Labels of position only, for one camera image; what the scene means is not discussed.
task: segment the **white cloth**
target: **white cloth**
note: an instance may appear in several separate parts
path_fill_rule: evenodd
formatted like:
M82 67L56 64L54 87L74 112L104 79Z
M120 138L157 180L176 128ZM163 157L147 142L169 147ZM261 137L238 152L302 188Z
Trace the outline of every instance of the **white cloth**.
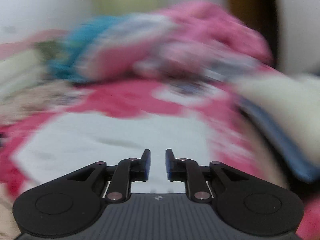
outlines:
M320 77L312 74L300 74L295 77L296 80L302 82L304 85L309 88L315 89L320 93Z
M169 182L165 150L176 158L209 165L209 128L195 115L186 118L148 114L140 119L116 119L98 113L66 113L40 128L13 160L31 179L45 183L96 161L117 165L151 150L148 182L134 182L132 192L185 192L182 182Z
M270 114L305 156L319 166L320 86L316 79L301 81L266 74L240 80L237 92Z

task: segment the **cream fabric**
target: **cream fabric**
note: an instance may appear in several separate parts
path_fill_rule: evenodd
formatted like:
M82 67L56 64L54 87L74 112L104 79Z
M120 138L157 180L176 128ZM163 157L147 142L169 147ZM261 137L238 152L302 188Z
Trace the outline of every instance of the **cream fabric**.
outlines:
M263 179L283 188L289 188L289 184L285 175L274 159L272 152L263 140L262 136L257 132L252 123L242 117L238 120L238 125L242 130L243 135L248 139L252 153L259 163L259 169L263 174Z
M0 239L12 240L19 234L12 215L12 200L8 198L4 184L0 184Z
M306 86L317 90L320 95L320 77L311 74L300 74L295 78L299 82L302 82Z
M236 89L269 113L306 157L320 165L320 90L316 86L284 75L262 75L240 80Z

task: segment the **ribbed gray plate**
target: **ribbed gray plate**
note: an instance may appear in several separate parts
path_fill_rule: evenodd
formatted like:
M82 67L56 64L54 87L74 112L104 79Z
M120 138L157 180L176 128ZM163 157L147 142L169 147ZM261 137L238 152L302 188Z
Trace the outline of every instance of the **ribbed gray plate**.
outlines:
M17 240L41 240L24 234ZM225 224L207 204L186 194L132 194L107 206L86 230L60 240L299 240L294 233L278 237L249 236Z

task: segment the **logo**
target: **logo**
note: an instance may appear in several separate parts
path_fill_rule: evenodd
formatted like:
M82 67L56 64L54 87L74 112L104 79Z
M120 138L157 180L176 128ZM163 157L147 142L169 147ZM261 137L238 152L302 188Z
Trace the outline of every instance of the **logo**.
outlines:
M157 201L160 201L160 200L162 200L162 199L163 199L163 197L158 196L158 197L155 197L155 199L156 199Z

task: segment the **blue cloth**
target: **blue cloth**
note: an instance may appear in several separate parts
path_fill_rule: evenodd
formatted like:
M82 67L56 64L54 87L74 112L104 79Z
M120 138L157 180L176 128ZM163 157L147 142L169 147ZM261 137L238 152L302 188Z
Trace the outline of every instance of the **blue cloth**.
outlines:
M239 106L257 123L298 179L312 183L320 178L320 167L315 166L304 156L268 113L245 98L240 100Z
M89 80L76 72L74 68L76 59L99 34L125 19L127 19L127 16L100 16L81 24L79 28L64 37L61 42L62 51L59 56L48 61L49 72L58 79L67 79L79 83L89 82Z

